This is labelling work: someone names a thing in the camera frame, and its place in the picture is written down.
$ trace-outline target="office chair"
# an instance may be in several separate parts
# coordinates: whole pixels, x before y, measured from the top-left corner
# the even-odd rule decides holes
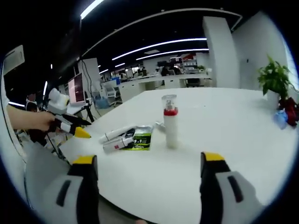
[[[110,83],[104,83],[103,87],[106,92],[109,106],[113,105],[115,107],[116,104],[122,104],[121,94],[118,87],[113,87]]]

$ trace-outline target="white tube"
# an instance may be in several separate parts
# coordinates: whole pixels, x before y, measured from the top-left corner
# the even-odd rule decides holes
[[[115,137],[120,136],[121,134],[124,134],[128,130],[135,128],[135,127],[136,127],[136,125],[130,125],[130,126],[126,126],[126,127],[122,127],[122,128],[113,130],[111,132],[107,132],[102,137],[100,137],[100,143],[104,143],[105,141],[110,141],[110,140],[114,139]]]
[[[165,124],[163,122],[158,122],[156,121],[156,127],[162,131],[162,132],[166,132],[166,128],[165,128]]]
[[[178,116],[165,116],[164,124],[166,132],[166,145],[168,148],[178,146]]]
[[[131,138],[119,138],[119,139],[116,139],[116,140],[109,141],[109,142],[105,143],[103,145],[103,150],[106,153],[110,153],[110,152],[113,152],[115,150],[119,150],[121,148],[126,147],[128,144],[130,144],[133,141],[134,141],[133,137],[131,137]]]

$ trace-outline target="ceiling light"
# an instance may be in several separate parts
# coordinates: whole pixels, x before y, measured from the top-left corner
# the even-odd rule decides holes
[[[23,104],[17,104],[17,103],[14,103],[14,102],[9,102],[9,104],[11,104],[11,105],[16,105],[16,106],[22,106],[22,107],[25,107],[25,105],[23,105]]]
[[[158,53],[158,52],[160,52],[160,51],[159,50],[150,50],[150,51],[145,52],[145,54],[151,55],[151,54]]]
[[[144,49],[147,49],[147,48],[152,48],[152,47],[155,47],[155,46],[160,46],[160,45],[164,45],[164,44],[168,44],[168,43],[177,43],[177,42],[185,42],[185,41],[206,41],[206,38],[192,38],[192,39],[182,39],[182,40],[176,40],[176,41],[167,41],[167,42],[163,42],[163,43],[157,43],[157,44],[153,44],[153,45],[150,45],[150,46],[147,46],[147,47],[144,47],[144,48],[139,48],[137,50],[132,50],[128,53],[125,53],[123,55],[119,55],[115,58],[112,59],[112,61],[120,58],[120,57],[124,57],[126,55],[129,55],[129,54],[132,54],[132,53],[135,53],[137,51],[140,51],[140,50],[144,50]]]
[[[108,71],[108,69],[104,70],[104,71],[100,71],[99,74],[102,74],[103,72]]]
[[[121,63],[121,64],[118,64],[118,65],[116,65],[115,67],[119,67],[119,66],[122,66],[122,65],[124,65],[125,63]]]
[[[96,8],[103,0],[95,0],[81,13],[81,19],[84,19],[94,8]]]
[[[166,54],[171,54],[171,53],[177,53],[177,52],[185,52],[185,51],[207,51],[207,50],[209,50],[209,49],[208,48],[202,48],[202,49],[175,50],[175,51],[168,51],[168,52],[164,52],[164,53],[160,53],[160,54],[155,54],[155,55],[140,57],[140,58],[137,58],[136,60],[141,60],[141,59],[145,59],[145,58],[148,58],[148,57],[154,57],[154,56],[158,56],[158,55],[166,55]]]
[[[43,88],[43,95],[45,95],[45,93],[46,93],[47,85],[48,85],[48,82],[46,81],[45,87]]]

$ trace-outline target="green package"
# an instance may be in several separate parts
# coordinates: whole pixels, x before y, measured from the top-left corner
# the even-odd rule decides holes
[[[137,126],[127,131],[125,138],[133,137],[134,142],[122,148],[122,150],[148,151],[150,149],[151,133],[153,126]]]

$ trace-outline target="window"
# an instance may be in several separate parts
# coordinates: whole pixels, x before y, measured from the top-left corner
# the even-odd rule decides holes
[[[132,68],[132,72],[135,73],[135,72],[138,71],[138,69],[140,69],[140,68],[139,68],[139,67],[133,67],[133,68]]]
[[[298,79],[298,73],[296,70],[295,61],[292,57],[291,51],[287,45],[287,43],[284,41],[285,45],[285,52],[286,52],[286,60],[287,60],[287,67],[290,70],[289,72],[289,80],[294,85],[296,90],[299,90],[299,79]]]

